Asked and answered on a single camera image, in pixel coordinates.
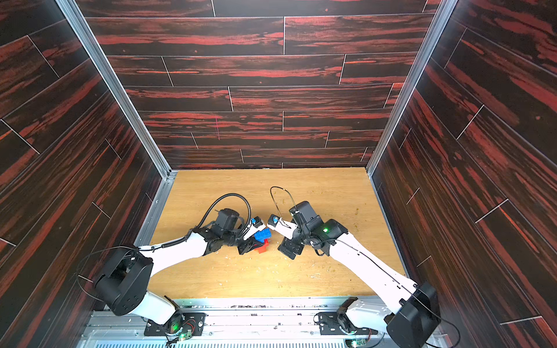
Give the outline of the blue long lego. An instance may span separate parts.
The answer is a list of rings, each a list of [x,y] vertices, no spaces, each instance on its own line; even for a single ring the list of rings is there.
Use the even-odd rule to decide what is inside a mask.
[[[271,238],[271,230],[266,228],[256,232],[253,236],[258,242],[265,244],[265,242]]]

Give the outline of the red long lego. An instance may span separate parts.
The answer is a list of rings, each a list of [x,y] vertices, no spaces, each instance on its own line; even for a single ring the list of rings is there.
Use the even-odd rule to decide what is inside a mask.
[[[262,253],[266,252],[268,245],[269,245],[269,240],[266,239],[264,241],[263,245],[258,247],[256,250],[258,251],[259,254],[262,254]]]

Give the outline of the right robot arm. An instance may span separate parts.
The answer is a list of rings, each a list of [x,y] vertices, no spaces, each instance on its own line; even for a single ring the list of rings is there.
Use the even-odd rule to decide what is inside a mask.
[[[305,246],[352,271],[383,301],[382,306],[358,297],[337,310],[336,325],[346,334],[371,329],[388,334],[399,347],[423,347],[441,322],[435,288],[421,286],[390,268],[368,251],[348,229],[334,219],[323,221],[309,202],[290,209],[292,221],[272,215],[268,227],[282,236],[279,251],[294,259]]]

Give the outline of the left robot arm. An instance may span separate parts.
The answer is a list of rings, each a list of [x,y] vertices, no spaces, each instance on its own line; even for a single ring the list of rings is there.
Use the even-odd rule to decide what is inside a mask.
[[[201,258],[223,246],[237,247],[239,254],[264,245],[266,231],[259,217],[237,225],[238,212],[223,209],[207,226],[194,227],[186,236],[163,244],[120,247],[98,273],[94,290],[116,316],[134,314],[162,326],[165,333],[176,335],[186,319],[179,306],[166,297],[148,291],[150,279],[157,273],[186,260]]]

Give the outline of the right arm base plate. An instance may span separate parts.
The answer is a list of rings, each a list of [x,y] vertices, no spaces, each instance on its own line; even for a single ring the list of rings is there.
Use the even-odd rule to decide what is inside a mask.
[[[319,327],[320,335],[377,335],[378,331],[369,328],[357,328],[344,314],[337,312],[319,312],[313,316],[314,323]]]

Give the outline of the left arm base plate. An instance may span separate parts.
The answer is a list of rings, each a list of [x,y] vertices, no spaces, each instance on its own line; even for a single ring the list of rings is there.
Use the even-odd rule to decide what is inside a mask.
[[[206,313],[175,313],[164,324],[160,325],[148,320],[144,330],[145,336],[189,339],[201,336],[205,327]]]

